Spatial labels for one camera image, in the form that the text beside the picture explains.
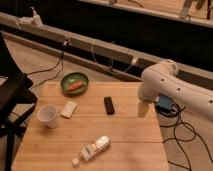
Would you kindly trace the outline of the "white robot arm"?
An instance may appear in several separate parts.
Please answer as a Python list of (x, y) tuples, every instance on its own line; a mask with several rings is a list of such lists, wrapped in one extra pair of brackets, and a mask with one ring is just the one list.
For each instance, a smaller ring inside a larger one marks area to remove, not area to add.
[(178, 71), (177, 64), (170, 59), (147, 67), (141, 74), (139, 101), (148, 105), (153, 103), (159, 94), (164, 94), (213, 122), (213, 91), (177, 78)]

